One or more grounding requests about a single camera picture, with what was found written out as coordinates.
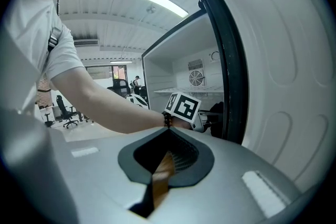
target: window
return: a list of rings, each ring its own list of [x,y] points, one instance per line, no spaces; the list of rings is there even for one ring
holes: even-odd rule
[[[93,79],[124,79],[127,80],[126,66],[87,67],[86,70]]]

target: white refrigerator exterior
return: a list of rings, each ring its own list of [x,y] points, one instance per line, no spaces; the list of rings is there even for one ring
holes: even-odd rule
[[[224,0],[243,41],[249,110],[243,145],[301,191],[336,149],[336,26],[326,0]]]

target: hand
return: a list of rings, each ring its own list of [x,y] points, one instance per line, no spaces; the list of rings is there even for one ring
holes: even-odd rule
[[[172,117],[172,126],[173,127],[180,127],[184,129],[191,129],[191,125],[189,122],[186,122],[178,117]]]

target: white t-shirt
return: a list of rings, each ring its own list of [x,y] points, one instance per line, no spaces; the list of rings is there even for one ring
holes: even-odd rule
[[[83,67],[70,30],[56,13],[54,0],[13,0],[3,25],[20,51],[41,76],[46,73],[49,81],[69,69]],[[48,41],[53,27],[62,29],[62,33],[57,46],[48,55]],[[37,83],[27,93],[23,110],[34,108]]]

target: man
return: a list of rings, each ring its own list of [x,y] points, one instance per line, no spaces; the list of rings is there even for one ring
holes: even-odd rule
[[[140,86],[138,84],[138,79],[140,79],[139,76],[135,77],[135,80],[133,80],[133,84],[134,84],[134,93],[137,95],[140,95]]]
[[[164,126],[162,114],[142,109],[93,81],[77,56],[70,30],[57,16],[53,0],[14,0],[3,24],[30,63],[41,75],[46,73],[50,86],[92,120],[120,133]],[[49,53],[53,27],[61,29],[61,34],[57,46]],[[33,87],[23,111],[33,111],[35,97],[36,87]],[[189,126],[179,119],[173,125]]]

